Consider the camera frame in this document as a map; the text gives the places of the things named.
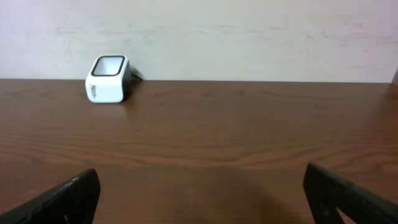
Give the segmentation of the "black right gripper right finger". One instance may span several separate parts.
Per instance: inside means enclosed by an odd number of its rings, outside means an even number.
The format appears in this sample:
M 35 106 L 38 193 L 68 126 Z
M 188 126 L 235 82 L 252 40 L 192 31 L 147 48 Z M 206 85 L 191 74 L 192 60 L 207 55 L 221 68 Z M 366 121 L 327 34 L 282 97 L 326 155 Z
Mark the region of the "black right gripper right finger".
M 397 205 L 348 179 L 309 163 L 303 188 L 316 224 L 343 223 L 343 212 L 355 223 L 397 224 Z

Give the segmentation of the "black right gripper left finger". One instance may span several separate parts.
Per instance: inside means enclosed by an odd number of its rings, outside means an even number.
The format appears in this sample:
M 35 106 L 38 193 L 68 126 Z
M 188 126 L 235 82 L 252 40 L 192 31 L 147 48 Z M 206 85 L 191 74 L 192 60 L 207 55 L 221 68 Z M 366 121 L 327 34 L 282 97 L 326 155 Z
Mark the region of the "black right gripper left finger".
M 100 192 L 97 172 L 87 169 L 3 213 L 1 223 L 92 223 Z

